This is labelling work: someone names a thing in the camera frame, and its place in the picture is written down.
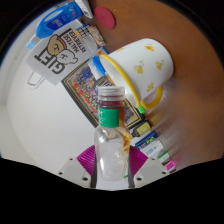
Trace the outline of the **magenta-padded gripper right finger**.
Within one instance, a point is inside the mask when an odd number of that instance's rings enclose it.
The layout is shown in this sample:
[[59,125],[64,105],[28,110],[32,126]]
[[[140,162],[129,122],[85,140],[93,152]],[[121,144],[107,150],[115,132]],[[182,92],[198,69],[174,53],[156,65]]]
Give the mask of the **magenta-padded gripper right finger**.
[[156,158],[147,157],[131,146],[128,158],[128,184],[130,189],[140,188],[169,174]]

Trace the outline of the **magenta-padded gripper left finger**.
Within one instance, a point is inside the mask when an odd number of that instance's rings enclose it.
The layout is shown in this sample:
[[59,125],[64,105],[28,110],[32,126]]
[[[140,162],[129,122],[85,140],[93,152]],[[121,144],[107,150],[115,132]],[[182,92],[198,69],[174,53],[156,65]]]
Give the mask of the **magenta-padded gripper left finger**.
[[95,189],[97,185],[95,147],[90,146],[77,157],[70,157],[57,175],[81,187]]

